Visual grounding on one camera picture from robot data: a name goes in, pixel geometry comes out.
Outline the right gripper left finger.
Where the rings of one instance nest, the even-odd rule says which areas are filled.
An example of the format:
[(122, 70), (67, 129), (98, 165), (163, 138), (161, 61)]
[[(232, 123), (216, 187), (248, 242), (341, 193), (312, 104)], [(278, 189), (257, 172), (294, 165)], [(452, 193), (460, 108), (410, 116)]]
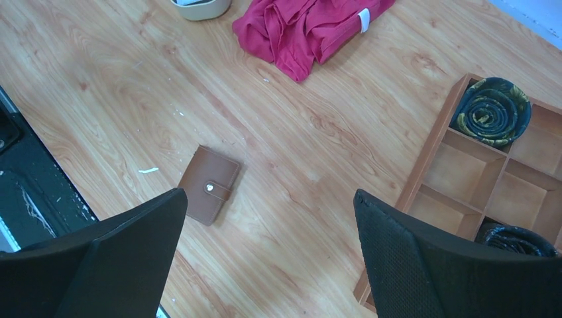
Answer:
[(58, 238), (1, 254), (2, 317), (155, 317), (188, 198), (171, 189)]

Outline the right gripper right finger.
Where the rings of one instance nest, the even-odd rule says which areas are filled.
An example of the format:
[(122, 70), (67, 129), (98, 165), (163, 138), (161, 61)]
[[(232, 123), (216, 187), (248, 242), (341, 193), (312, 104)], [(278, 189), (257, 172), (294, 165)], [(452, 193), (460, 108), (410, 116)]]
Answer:
[(487, 223), (470, 241), (363, 189), (353, 205), (379, 317), (561, 316), (561, 256), (536, 233)]

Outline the brown leather card holder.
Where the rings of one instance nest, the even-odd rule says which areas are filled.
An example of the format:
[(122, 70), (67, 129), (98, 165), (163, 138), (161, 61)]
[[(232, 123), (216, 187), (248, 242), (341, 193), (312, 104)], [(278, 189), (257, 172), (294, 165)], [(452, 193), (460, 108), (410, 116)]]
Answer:
[(198, 146), (178, 184), (188, 198), (186, 215), (210, 226), (229, 200), (241, 165), (206, 146)]

